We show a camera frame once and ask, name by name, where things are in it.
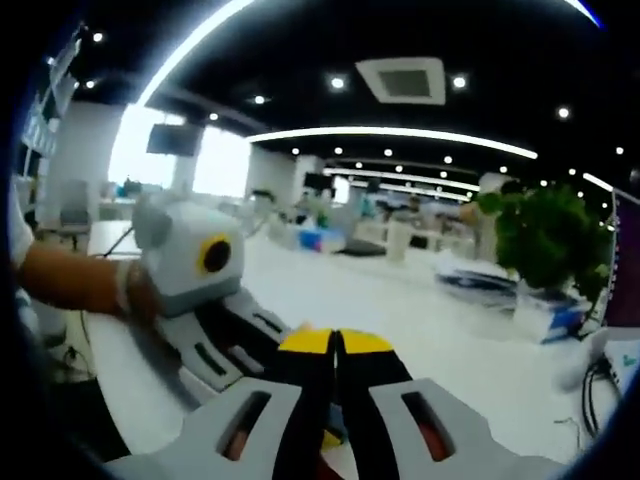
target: green plant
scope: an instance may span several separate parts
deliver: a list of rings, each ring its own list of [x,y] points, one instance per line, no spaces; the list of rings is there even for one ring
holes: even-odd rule
[[[532,288],[561,289],[573,281],[595,305],[608,278],[611,234],[568,185],[532,190],[503,188],[478,195],[496,217],[498,264]]]

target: purple panel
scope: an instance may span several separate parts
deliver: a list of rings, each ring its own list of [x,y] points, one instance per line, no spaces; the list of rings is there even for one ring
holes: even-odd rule
[[[617,258],[606,323],[612,327],[640,327],[640,206],[616,195]]]

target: gray gripper housing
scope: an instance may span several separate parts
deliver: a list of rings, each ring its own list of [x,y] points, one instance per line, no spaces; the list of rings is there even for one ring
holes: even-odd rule
[[[402,480],[482,479],[548,480],[561,465],[544,457],[521,457],[497,443],[489,423],[478,412],[429,379],[369,389],[393,445]],[[425,448],[416,421],[403,396],[419,395],[431,410],[452,455],[436,462]]]
[[[190,414],[180,436],[164,449],[115,460],[108,468],[124,480],[267,480],[300,387],[244,378]],[[521,457],[491,437],[481,415],[430,380],[372,387],[402,480],[548,480],[561,465]],[[269,401],[251,431],[239,461],[221,456],[230,435],[257,396]],[[447,432],[453,455],[435,462],[426,451],[403,395],[421,395]]]
[[[273,476],[287,422],[301,388],[243,378],[186,417],[180,436],[151,454],[114,460],[107,468],[125,480],[265,480]],[[259,397],[269,400],[238,461],[224,456],[231,436]]]
[[[219,314],[212,310],[211,315],[204,320],[199,319],[194,312],[189,312],[172,319],[160,319],[158,322],[165,339],[180,352],[185,368],[218,393],[243,376],[241,370],[229,360],[230,355],[254,374],[261,373],[264,365],[253,358],[250,351],[241,347],[221,352],[209,341],[201,322],[227,321],[230,313],[234,317],[231,321],[245,323],[244,327],[261,332],[276,345],[282,343],[290,332],[290,328],[277,315],[262,308],[244,288],[225,297],[221,305],[217,307]]]

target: air conditioning vent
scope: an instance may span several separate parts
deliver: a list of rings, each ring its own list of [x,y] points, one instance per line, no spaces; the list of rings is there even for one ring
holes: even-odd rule
[[[381,103],[444,105],[446,82],[439,58],[388,58],[358,62],[356,68]]]

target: ceiling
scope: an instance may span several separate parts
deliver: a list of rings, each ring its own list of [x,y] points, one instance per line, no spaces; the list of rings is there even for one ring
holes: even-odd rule
[[[78,99],[135,102],[171,52],[223,0],[95,1],[88,40],[72,66],[92,89]],[[528,181],[577,182],[588,171],[623,188],[640,157],[640,55],[630,12],[588,0],[596,27],[563,0],[256,0],[211,33],[163,84],[151,105],[243,135],[326,126],[429,129],[487,138],[538,153],[532,160],[485,147],[400,136],[317,136],[264,142],[271,150],[355,161],[376,169],[477,182],[506,166]],[[95,43],[91,35],[104,34]],[[437,57],[445,105],[380,103],[355,63]],[[464,75],[466,88],[452,80]],[[345,82],[340,91],[330,82]],[[254,99],[263,96],[265,103]],[[557,109],[570,116],[561,120]],[[616,154],[616,147],[624,154]],[[337,156],[336,147],[343,153]],[[384,150],[393,155],[385,157]],[[445,156],[453,163],[446,165]],[[575,168],[578,175],[570,176]]]

